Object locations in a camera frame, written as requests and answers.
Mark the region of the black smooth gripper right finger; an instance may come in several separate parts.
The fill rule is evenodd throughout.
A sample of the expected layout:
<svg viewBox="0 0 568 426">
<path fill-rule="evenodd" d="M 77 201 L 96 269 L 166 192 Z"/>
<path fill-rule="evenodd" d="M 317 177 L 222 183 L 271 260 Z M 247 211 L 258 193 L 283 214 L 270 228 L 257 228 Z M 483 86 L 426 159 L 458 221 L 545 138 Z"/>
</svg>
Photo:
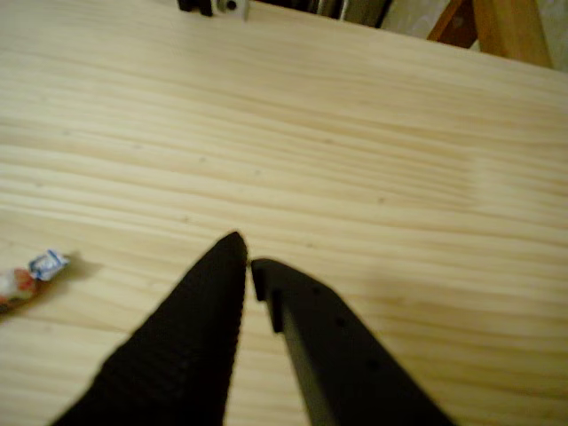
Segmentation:
<svg viewBox="0 0 568 426">
<path fill-rule="evenodd" d="M 332 288 L 267 258 L 251 272 L 313 425 L 452 424 Z"/>
</svg>

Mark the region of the black textured gripper left finger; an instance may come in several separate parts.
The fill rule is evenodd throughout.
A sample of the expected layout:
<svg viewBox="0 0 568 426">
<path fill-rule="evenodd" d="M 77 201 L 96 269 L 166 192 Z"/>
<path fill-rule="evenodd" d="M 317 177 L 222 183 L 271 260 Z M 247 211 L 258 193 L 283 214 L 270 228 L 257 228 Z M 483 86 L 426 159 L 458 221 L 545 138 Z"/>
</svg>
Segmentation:
<svg viewBox="0 0 568 426">
<path fill-rule="evenodd" d="M 223 424 L 247 262 L 239 233 L 219 240 L 108 357 L 56 424 Z"/>
</svg>

